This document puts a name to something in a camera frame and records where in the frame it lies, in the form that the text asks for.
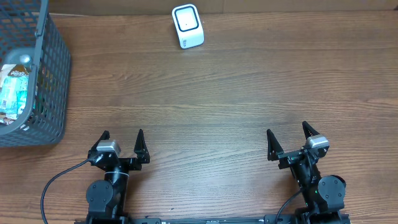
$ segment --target perforated basket mesh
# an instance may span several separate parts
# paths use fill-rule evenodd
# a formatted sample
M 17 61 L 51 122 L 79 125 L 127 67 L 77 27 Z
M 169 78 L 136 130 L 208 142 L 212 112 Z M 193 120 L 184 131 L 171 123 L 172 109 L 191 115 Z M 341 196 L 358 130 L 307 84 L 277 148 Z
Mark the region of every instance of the perforated basket mesh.
M 0 146 L 55 144 L 65 131 L 70 53 L 48 14 L 48 0 L 2 0 L 0 64 L 33 58 L 27 103 L 19 118 L 0 125 Z

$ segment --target wooden tabletop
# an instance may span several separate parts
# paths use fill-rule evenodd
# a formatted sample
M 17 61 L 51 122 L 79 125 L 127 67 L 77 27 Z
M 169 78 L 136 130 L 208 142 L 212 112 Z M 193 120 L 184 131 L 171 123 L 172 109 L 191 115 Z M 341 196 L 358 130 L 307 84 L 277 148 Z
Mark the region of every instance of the wooden tabletop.
M 352 223 L 398 222 L 398 13 L 201 20 L 205 43 L 188 50 L 171 16 L 55 20 L 73 58 L 66 134 L 56 146 L 0 149 L 0 223 L 42 223 L 44 185 L 105 129 L 124 156 L 145 133 L 151 162 L 131 172 L 126 202 L 134 217 L 276 213 L 298 187 L 267 161 L 266 130 L 298 149 L 304 120 L 330 141 L 318 168 L 346 180 Z M 103 175 L 84 165 L 57 179 L 49 223 L 84 219 L 86 189 Z

